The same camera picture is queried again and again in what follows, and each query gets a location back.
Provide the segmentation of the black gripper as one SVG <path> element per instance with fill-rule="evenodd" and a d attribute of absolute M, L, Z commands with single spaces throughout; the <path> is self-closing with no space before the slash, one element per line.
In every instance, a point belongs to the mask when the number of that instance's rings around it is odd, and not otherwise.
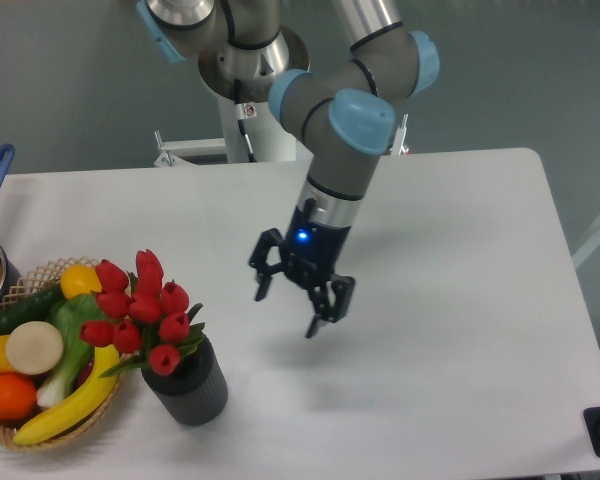
<path fill-rule="evenodd" d="M 355 289 L 354 277 L 335 272 L 351 227 L 320 224 L 311 217 L 316 211 L 317 200 L 306 199 L 295 209 L 285 239 L 276 228 L 262 232 L 248 260 L 248 265 L 255 270 L 258 285 L 255 301 L 266 298 L 272 277 L 281 272 L 283 266 L 289 280 L 308 290 L 314 316 L 305 334 L 307 339 L 317 335 L 321 327 L 337 323 L 347 315 Z M 282 261 L 270 264 L 269 253 L 280 247 Z"/>

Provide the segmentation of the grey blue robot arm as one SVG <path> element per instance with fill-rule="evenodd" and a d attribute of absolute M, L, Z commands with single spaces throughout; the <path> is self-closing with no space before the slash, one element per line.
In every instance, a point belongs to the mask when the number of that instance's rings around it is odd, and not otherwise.
<path fill-rule="evenodd" d="M 210 90 L 234 105 L 266 103 L 311 152 L 288 230 L 263 232 L 249 264 L 258 299 L 277 273 L 306 291 L 314 309 L 309 336 L 341 320 L 355 281 L 336 273 L 336 261 L 378 161 L 394 145 L 394 103 L 438 76 L 435 44 L 405 28 L 393 1 L 337 1 L 351 57 L 318 78 L 276 1 L 140 1 L 136 9 L 169 61 L 196 58 Z"/>

